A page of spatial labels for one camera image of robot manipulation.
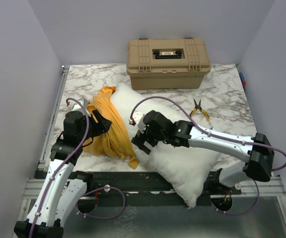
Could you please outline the orange Mickey Mouse pillowcase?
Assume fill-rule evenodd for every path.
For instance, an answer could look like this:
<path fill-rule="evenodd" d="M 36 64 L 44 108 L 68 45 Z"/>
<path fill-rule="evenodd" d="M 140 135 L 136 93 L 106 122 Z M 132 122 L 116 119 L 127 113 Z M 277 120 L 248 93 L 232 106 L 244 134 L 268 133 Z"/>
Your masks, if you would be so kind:
<path fill-rule="evenodd" d="M 92 155 L 107 155 L 110 158 L 129 158 L 129 167 L 136 169 L 139 160 L 134 153 L 126 126 L 112 102 L 112 95 L 116 92 L 116 87 L 103 87 L 93 97 L 92 102 L 88 102 L 87 109 L 90 113 L 98 110 L 100 114 L 112 122 L 107 133 L 104 133 L 94 140 L 88 139 L 83 144 L 83 150 Z"/>

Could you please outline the white pillow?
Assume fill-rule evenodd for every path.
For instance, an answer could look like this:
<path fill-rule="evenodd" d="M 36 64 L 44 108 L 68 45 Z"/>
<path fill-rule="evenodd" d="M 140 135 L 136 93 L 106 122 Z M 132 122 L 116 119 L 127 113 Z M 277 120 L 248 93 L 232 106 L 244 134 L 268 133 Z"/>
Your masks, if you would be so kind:
<path fill-rule="evenodd" d="M 134 106 L 138 106 L 137 110 L 144 114 L 155 110 L 172 121 L 187 119 L 181 111 L 166 106 L 160 99 L 146 100 L 145 96 L 124 83 L 116 87 L 110 101 L 121 116 L 129 138 L 133 138 L 138 131 L 136 126 L 129 124 L 130 113 Z M 208 149 L 173 147 L 163 143 L 151 148 L 150 154 L 146 154 L 137 146 L 133 149 L 139 162 L 158 172 L 171 183 L 190 208 L 196 206 L 207 176 L 221 156 L 219 152 Z"/>

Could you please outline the tan plastic toolbox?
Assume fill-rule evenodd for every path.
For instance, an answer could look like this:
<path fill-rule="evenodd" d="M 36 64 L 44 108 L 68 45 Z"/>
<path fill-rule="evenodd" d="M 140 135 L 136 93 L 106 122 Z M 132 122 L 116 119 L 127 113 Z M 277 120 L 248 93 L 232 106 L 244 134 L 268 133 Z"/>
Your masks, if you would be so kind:
<path fill-rule="evenodd" d="M 197 89 L 210 70 L 201 38 L 128 42 L 127 75 L 134 90 Z"/>

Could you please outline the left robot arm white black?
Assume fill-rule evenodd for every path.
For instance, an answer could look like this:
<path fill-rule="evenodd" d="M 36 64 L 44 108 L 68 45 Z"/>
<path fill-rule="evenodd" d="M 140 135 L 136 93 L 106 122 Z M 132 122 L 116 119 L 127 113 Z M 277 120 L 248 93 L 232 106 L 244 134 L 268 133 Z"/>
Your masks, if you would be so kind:
<path fill-rule="evenodd" d="M 111 121 L 97 109 L 83 114 L 71 111 L 64 119 L 64 130 L 51 148 L 48 171 L 37 200 L 24 221 L 17 221 L 14 233 L 19 238 L 61 238 L 64 224 L 82 195 L 93 192 L 93 176 L 76 172 L 69 176 L 83 152 L 83 143 L 107 133 Z"/>

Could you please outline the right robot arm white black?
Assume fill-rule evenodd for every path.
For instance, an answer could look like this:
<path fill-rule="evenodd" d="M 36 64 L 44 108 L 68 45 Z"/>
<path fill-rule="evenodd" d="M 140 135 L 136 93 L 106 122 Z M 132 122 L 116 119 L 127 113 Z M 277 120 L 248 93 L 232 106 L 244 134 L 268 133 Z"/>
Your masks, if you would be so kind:
<path fill-rule="evenodd" d="M 163 142 L 174 147 L 208 149 L 239 159 L 238 163 L 218 171 L 218 178 L 212 181 L 212 188 L 218 194 L 247 179 L 260 182 L 271 179 L 275 152 L 264 134 L 230 135 L 194 126 L 190 121 L 172 122 L 154 110 L 147 114 L 135 111 L 129 123 L 138 127 L 131 142 L 146 154 L 150 154 L 147 144 L 155 147 Z"/>

